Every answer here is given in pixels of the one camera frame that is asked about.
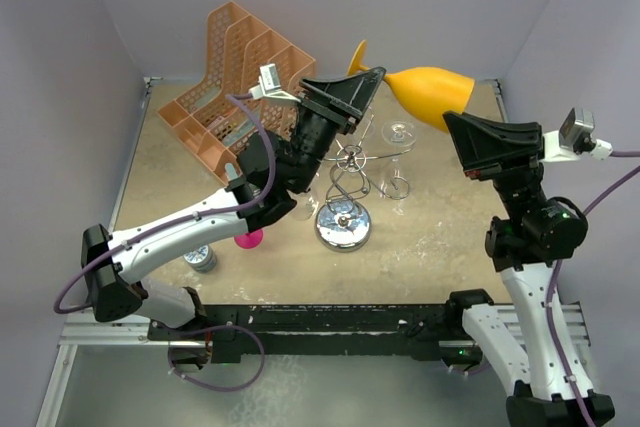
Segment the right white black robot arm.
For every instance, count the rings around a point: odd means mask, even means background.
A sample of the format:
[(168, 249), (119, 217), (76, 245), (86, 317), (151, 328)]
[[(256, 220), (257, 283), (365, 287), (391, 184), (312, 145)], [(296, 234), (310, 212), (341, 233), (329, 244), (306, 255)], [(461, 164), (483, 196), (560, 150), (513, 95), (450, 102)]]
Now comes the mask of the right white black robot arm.
[(509, 293), (521, 336), (514, 337), (491, 301), (476, 294), (462, 294), (445, 313), (446, 330), (480, 347), (506, 392), (510, 425), (605, 425), (615, 415), (612, 399), (596, 392), (584, 370), (556, 290), (559, 263), (584, 242), (588, 220), (569, 199), (546, 196), (542, 180), (546, 164), (583, 154), (605, 159), (611, 145), (593, 137), (593, 116), (581, 109), (551, 132), (536, 122), (454, 111), (443, 119), (464, 174), (491, 182), (507, 213), (491, 220), (485, 251)]

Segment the chrome wine glass rack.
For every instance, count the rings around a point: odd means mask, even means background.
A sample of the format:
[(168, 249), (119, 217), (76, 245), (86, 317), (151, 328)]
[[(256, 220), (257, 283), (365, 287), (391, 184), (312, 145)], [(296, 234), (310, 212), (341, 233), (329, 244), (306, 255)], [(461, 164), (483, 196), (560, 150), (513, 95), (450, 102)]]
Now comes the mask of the chrome wine glass rack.
[(380, 195), (377, 176), (384, 153), (372, 153), (365, 141), (374, 133), (375, 116), (370, 114), (362, 129), (336, 139), (337, 150), (325, 158), (330, 164), (330, 185), (325, 202), (315, 217), (315, 234), (320, 243), (334, 251), (349, 253), (363, 247), (371, 236), (371, 214), (362, 201), (372, 193)]

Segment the orange plastic file organizer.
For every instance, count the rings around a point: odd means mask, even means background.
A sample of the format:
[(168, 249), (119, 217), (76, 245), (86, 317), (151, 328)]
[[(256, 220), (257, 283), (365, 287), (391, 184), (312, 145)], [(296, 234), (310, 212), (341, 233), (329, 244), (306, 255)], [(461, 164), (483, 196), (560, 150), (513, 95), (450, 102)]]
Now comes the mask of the orange plastic file organizer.
[(255, 128), (227, 99), (258, 84), (260, 67), (275, 64), (283, 89), (300, 92), (299, 81), (316, 74), (316, 59), (235, 2), (207, 17), (202, 80), (161, 107), (158, 115), (184, 147), (220, 181), (236, 164)]

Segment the clear round wine glass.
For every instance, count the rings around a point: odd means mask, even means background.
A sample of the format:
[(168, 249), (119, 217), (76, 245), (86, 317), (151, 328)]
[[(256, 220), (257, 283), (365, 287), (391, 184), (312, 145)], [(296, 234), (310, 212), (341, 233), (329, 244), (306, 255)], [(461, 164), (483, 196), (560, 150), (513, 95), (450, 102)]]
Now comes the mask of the clear round wine glass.
[(316, 215), (320, 205), (316, 183), (312, 183), (305, 192), (291, 194), (291, 198), (296, 202), (296, 206), (290, 212), (294, 220), (306, 221)]

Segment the clear champagne flute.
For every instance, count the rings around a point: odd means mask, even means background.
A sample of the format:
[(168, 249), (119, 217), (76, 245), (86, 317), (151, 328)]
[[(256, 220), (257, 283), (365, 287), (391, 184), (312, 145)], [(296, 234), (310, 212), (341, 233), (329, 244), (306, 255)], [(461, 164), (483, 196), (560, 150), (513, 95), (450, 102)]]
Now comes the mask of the clear champagne flute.
[(381, 170), (377, 176), (380, 196), (392, 201), (402, 201), (411, 193), (411, 184), (402, 158), (415, 147), (416, 128), (409, 121), (390, 120), (382, 127), (381, 136), (389, 150), (381, 157)]

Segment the small round tin can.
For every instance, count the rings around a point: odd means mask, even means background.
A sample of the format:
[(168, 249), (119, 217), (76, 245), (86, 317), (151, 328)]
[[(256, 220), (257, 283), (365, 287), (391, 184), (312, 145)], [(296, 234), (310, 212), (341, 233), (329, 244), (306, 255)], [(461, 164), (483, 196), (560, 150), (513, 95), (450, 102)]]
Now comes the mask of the small round tin can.
[(201, 274), (211, 272), (217, 265), (217, 256), (208, 245), (185, 253), (183, 259), (192, 270)]

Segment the black base frame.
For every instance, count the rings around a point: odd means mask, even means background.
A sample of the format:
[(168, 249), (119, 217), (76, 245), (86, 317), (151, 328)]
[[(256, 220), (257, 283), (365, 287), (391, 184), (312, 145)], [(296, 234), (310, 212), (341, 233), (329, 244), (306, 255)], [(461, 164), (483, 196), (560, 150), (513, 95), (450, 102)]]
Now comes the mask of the black base frame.
[(462, 314), (493, 304), (483, 289), (455, 291), (443, 304), (206, 305), (206, 317), (172, 332), (149, 325), (153, 341), (202, 341), (212, 335), (213, 363), (238, 363), (244, 355), (399, 356), (416, 361), (478, 362), (480, 348), (462, 327)]

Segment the pink plastic goblet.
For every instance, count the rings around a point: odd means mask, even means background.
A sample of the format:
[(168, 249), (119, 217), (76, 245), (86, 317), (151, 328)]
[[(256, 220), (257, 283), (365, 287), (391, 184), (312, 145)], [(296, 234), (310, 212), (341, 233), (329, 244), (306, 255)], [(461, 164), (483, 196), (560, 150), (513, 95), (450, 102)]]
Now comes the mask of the pink plastic goblet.
[(258, 247), (262, 242), (264, 233), (261, 229), (254, 232), (245, 233), (234, 237), (234, 242), (238, 247), (245, 250), (250, 250)]

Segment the yellow plastic goblet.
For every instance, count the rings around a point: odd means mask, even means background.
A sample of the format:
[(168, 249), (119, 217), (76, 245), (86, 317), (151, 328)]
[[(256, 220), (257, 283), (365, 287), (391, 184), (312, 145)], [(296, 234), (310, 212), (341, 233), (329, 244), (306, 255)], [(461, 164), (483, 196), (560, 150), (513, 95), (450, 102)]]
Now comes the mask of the yellow plastic goblet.
[(444, 133), (443, 115), (463, 113), (476, 85), (471, 77), (430, 66), (386, 73), (383, 81), (411, 117)]

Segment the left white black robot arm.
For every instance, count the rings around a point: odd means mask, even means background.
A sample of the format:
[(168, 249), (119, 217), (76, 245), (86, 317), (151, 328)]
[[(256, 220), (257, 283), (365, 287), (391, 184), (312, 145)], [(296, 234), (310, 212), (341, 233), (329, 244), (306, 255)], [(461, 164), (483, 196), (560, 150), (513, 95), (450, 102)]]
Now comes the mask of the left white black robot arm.
[(199, 247), (271, 226), (294, 210), (335, 137), (356, 129), (385, 74), (376, 67), (335, 80), (304, 78), (300, 93), (292, 95), (268, 64), (248, 93), (227, 95), (256, 130), (226, 165), (225, 187), (139, 227), (109, 232), (96, 225), (84, 232), (82, 272), (95, 320), (138, 314), (184, 339), (201, 335), (206, 312), (196, 290), (163, 285), (151, 273)]

